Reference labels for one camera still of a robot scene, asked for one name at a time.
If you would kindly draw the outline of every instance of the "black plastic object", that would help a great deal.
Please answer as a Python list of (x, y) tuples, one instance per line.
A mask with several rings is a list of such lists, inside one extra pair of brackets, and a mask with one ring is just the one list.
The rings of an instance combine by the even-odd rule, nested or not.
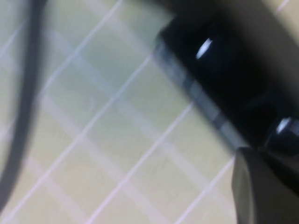
[(34, 97), (41, 66), (41, 26), (45, 0), (31, 0), (27, 46), (24, 55), (24, 73), (21, 79), (14, 136), (7, 162), (0, 179), (0, 212), (3, 211), (21, 172), (21, 162), (26, 146), (34, 112)]
[[(236, 154), (232, 187), (238, 223), (299, 223), (298, 194), (275, 175), (262, 157), (252, 148), (240, 148)], [(281, 165), (273, 163), (271, 167), (289, 173)]]
[[(160, 35), (159, 60), (203, 110), (210, 113), (199, 99), (203, 93), (215, 103), (218, 112), (209, 118), (217, 128), (227, 118), (251, 146), (265, 145), (283, 118), (297, 117), (296, 105), (223, 12), (206, 16), (200, 24), (187, 26), (175, 18)], [(200, 86), (196, 96), (194, 85)]]

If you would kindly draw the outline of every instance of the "tiled surface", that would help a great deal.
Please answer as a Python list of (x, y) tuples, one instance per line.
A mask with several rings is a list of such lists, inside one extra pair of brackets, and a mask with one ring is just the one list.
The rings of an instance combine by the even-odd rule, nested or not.
[[(265, 1), (298, 36), (298, 1)], [(26, 7), (0, 2), (1, 166), (21, 71), (26, 15), (18, 12)], [(148, 58), (170, 15), (138, 0), (48, 7), (46, 91), (0, 224), (235, 223), (233, 155)]]

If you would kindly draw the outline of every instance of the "black cable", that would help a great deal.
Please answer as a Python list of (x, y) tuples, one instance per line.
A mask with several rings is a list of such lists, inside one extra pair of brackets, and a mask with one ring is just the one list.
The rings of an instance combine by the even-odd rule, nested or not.
[(21, 77), (14, 136), (0, 179), (0, 212), (5, 208), (17, 183), (26, 152), (35, 104), (33, 104), (41, 65), (41, 28), (45, 0), (31, 0), (24, 72)]

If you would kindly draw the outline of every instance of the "tile grout line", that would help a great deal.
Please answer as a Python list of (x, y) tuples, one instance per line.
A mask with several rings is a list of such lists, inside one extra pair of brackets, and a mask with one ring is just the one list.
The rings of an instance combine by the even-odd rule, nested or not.
[(144, 62), (134, 71), (130, 78), (123, 84), (123, 86), (117, 91), (117, 93), (98, 111), (98, 113), (88, 122), (86, 127), (82, 132), (74, 139), (74, 141), (58, 156), (58, 158), (53, 162), (53, 164), (47, 169), (46, 173), (37, 180), (35, 185), (27, 192), (27, 194), (19, 201), (16, 207), (10, 212), (10, 214), (4, 218), (1, 222), (2, 224), (8, 222), (12, 217), (18, 212), (18, 210), (25, 204), (28, 198), (38, 189), (43, 181), (52, 173), (52, 171), (59, 165), (61, 161), (73, 150), (73, 148), (85, 137), (87, 132), (92, 128), (94, 123), (102, 116), (104, 112), (117, 100), (117, 98), (125, 91), (125, 89), (130, 85), (138, 73), (147, 65), (151, 56), (148, 56)]
[[(38, 162), (32, 156), (29, 156), (24, 163), (35, 176), (41, 177), (43, 175), (44, 170), (42, 170)], [(54, 198), (64, 207), (65, 212), (68, 213), (74, 222), (80, 224), (86, 220), (87, 215), (79, 208), (71, 197), (63, 192), (60, 186), (52, 180), (52, 178), (48, 177), (45, 180), (44, 185), (45, 188), (54, 195)]]
[(15, 38), (19, 35), (22, 29), (27, 25), (29, 18), (26, 18), (12, 33), (9, 39), (5, 42), (5, 44), (0, 49), (0, 60), (6, 54), (7, 49), (14, 42)]
[[(53, 44), (58, 45), (59, 49), (62, 49), (64, 47), (64, 48), (68, 48), (67, 51), (71, 51), (72, 50), (71, 45), (59, 33), (48, 32), (46, 36), (47, 36), (47, 38), (50, 38), (50, 41), (52, 41)], [(112, 94), (112, 92), (113, 92), (113, 90), (111, 90), (112, 87), (110, 87), (109, 82), (105, 78), (103, 78), (101, 76), (101, 74), (92, 65), (90, 65), (81, 55), (78, 56), (77, 60), (78, 60), (78, 63), (76, 63), (76, 61), (73, 61), (73, 63), (75, 64), (75, 67), (77, 67), (77, 69), (79, 69), (84, 76), (86, 76), (88, 79), (90, 79), (91, 81), (93, 81), (94, 83), (96, 83), (97, 87), (101, 91), (103, 91), (106, 94), (107, 97), (110, 97), (111, 94)], [(97, 78), (100, 77), (101, 81), (99, 82), (97, 80), (94, 80), (94, 78), (91, 77), (93, 75), (96, 75)], [(101, 88), (101, 84), (100, 83), (105, 83), (104, 86), (105, 86), (106, 89), (103, 90), (103, 88)], [(122, 108), (122, 109), (118, 108), (119, 111), (123, 115), (125, 115), (137, 128), (139, 128), (145, 137), (147, 137), (148, 139), (151, 139), (151, 140), (158, 138), (158, 136), (160, 136), (160, 134), (154, 129), (154, 127), (151, 126), (150, 122), (148, 122), (141, 115), (141, 113), (138, 112), (133, 106), (131, 106), (128, 102), (126, 102), (125, 99), (123, 99), (123, 101), (124, 102), (122, 102), (122, 103), (127, 107), (127, 109), (129, 109), (129, 107), (130, 107), (130, 111), (129, 112), (125, 112), (123, 110), (124, 108)], [(162, 143), (162, 145), (164, 145), (164, 146), (167, 145), (166, 146), (167, 150), (163, 150), (163, 152), (172, 159), (172, 161), (177, 165), (177, 167), (183, 173), (185, 173), (188, 178), (191, 179), (191, 181), (193, 182), (193, 184), (195, 186), (197, 186), (198, 188), (201, 188), (202, 185), (208, 185), (209, 181), (204, 177), (204, 175), (201, 174), (201, 173), (199, 173), (198, 170), (196, 168), (194, 168), (176, 149), (174, 149), (173, 146), (170, 147), (169, 144), (166, 144), (164, 142)], [(179, 160), (183, 161), (184, 164), (186, 164), (186, 165), (183, 166), (182, 163), (175, 162), (174, 159), (173, 159), (174, 157), (179, 158)], [(190, 177), (190, 175), (191, 175), (190, 172), (186, 172), (186, 170), (190, 170), (190, 169), (192, 170), (192, 173), (194, 173), (194, 170), (196, 171), (196, 176), (197, 176), (196, 179), (201, 179), (200, 180), (200, 184), (199, 184), (198, 181), (194, 181), (194, 178)], [(215, 189), (214, 189), (214, 191), (216, 191), (217, 195), (219, 195), (220, 198), (222, 198), (221, 199), (221, 201), (222, 201), (221, 204), (223, 205), (223, 207), (225, 208), (225, 210), (227, 210), (227, 213), (231, 217), (234, 217), (234, 206), (233, 206), (233, 204), (230, 201), (228, 201), (228, 199), (225, 196), (223, 196), (222, 193), (218, 192)]]
[[(122, 113), (124, 114), (124, 116), (126, 116), (136, 127), (138, 127), (141, 132), (143, 132), (144, 136), (146, 135), (151, 139), (155, 139), (157, 138), (157, 136), (159, 136), (157, 133), (155, 133), (154, 128), (151, 127), (149, 123), (147, 123), (146, 119), (143, 118), (142, 115), (137, 111), (134, 111), (134, 108), (132, 106), (130, 106), (129, 104), (126, 105), (126, 103), (122, 104), (123, 106), (120, 105), (119, 107), (122, 107)], [(192, 164), (190, 164), (190, 162), (178, 152), (175, 146), (168, 143), (167, 141), (162, 142), (161, 146), (163, 147), (162, 153), (168, 156), (171, 161), (179, 168), (179, 170), (183, 172), (197, 188), (201, 189), (203, 185), (205, 186), (209, 184), (209, 180), (206, 179), (205, 176), (201, 174)], [(225, 211), (231, 217), (234, 217), (235, 208), (233, 204), (218, 190), (213, 189), (213, 191), (216, 195), (218, 195), (216, 201), (220, 200), (222, 206), (225, 208)]]
[[(100, 1), (95, 1), (95, 0), (82, 0), (82, 1), (85, 4), (87, 4), (88, 7), (90, 7), (91, 10), (94, 11), (98, 16), (100, 16), (101, 13), (108, 10), (108, 7), (106, 7), (105, 4)], [(139, 37), (137, 37), (135, 34), (133, 34), (130, 31), (130, 29), (127, 27), (127, 25), (125, 23), (123, 23), (117, 16), (112, 16), (110, 22), (112, 22), (113, 25), (111, 26), (111, 24), (109, 23), (108, 24), (109, 28), (114, 29), (113, 31), (117, 32), (118, 34), (121, 34), (118, 37), (120, 39), (122, 39), (124, 42), (128, 42), (127, 43), (128, 46), (133, 48), (133, 47), (136, 47), (136, 43), (137, 43), (138, 44), (137, 49), (140, 48), (143, 53), (148, 54), (151, 52), (149, 47), (147, 47)], [(127, 35), (126, 37), (129, 38), (130, 40), (127, 40), (123, 37), (124, 31), (126, 32), (126, 35)]]
[(233, 157), (216, 175), (216, 177), (203, 189), (203, 191), (195, 198), (195, 200), (188, 206), (183, 214), (176, 220), (174, 224), (181, 224), (189, 213), (197, 206), (197, 204), (208, 194), (216, 183), (223, 177), (227, 170), (234, 164), (235, 157)]
[(84, 38), (84, 40), (75, 48), (74, 52), (69, 55), (66, 60), (53, 72), (49, 77), (46, 84), (38, 94), (40, 98), (52, 82), (61, 74), (63, 70), (69, 66), (72, 60), (80, 53), (80, 51), (88, 44), (91, 38), (104, 26), (105, 22), (113, 15), (113, 13), (121, 6), (123, 0), (118, 0), (117, 3), (111, 8), (111, 10), (102, 18), (102, 20), (91, 30), (91, 32)]
[[(74, 131), (79, 130), (78, 127), (73, 124), (67, 114), (65, 114), (57, 105), (55, 105), (55, 103), (51, 99), (45, 99), (43, 101), (43, 107), (52, 115), (52, 117), (63, 127), (63, 129), (65, 129), (65, 131), (69, 135), (74, 135)], [(114, 181), (116, 182), (119, 182), (121, 178), (124, 177), (124, 174), (121, 172), (121, 170), (115, 164), (113, 164), (113, 162), (111, 162), (108, 157), (102, 154), (100, 152), (100, 149), (95, 146), (95, 144), (88, 137), (85, 137), (82, 140), (82, 144), (85, 145), (85, 150), (87, 151), (91, 159), (94, 160), (96, 164), (99, 164), (101, 168), (103, 168), (107, 173), (107, 175), (110, 176), (110, 178), (114, 179)], [(167, 220), (167, 218), (164, 217), (164, 215), (162, 215), (160, 211), (155, 208), (151, 204), (151, 202), (144, 195), (142, 195), (142, 193), (140, 193), (133, 184), (129, 183), (124, 191), (127, 194), (127, 197), (130, 197), (137, 205), (139, 205), (140, 207), (145, 207), (141, 209), (141, 212), (147, 215), (149, 219), (154, 223), (170, 223), (170, 221)]]
[(116, 194), (123, 188), (123, 186), (129, 181), (129, 179), (135, 174), (138, 168), (152, 155), (152, 153), (157, 149), (161, 142), (172, 132), (172, 130), (177, 126), (177, 124), (185, 117), (185, 115), (192, 109), (193, 103), (190, 103), (184, 111), (174, 120), (174, 122), (167, 128), (167, 130), (162, 134), (162, 136), (152, 145), (152, 147), (139, 159), (139, 161), (130, 169), (127, 175), (119, 182), (117, 187), (105, 198), (101, 205), (96, 209), (96, 211), (90, 216), (90, 218), (85, 222), (85, 224), (91, 224), (94, 219), (102, 212), (102, 210), (107, 206), (107, 204), (116, 196)]

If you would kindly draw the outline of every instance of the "tiled floor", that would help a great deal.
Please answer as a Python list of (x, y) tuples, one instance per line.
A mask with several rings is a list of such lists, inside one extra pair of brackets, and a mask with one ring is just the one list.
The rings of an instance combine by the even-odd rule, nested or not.
[[(298, 0), (265, 0), (299, 36)], [(0, 3), (1, 165), (25, 0)], [(49, 0), (43, 99), (0, 224), (233, 224), (233, 155), (152, 59), (171, 16), (138, 0)]]

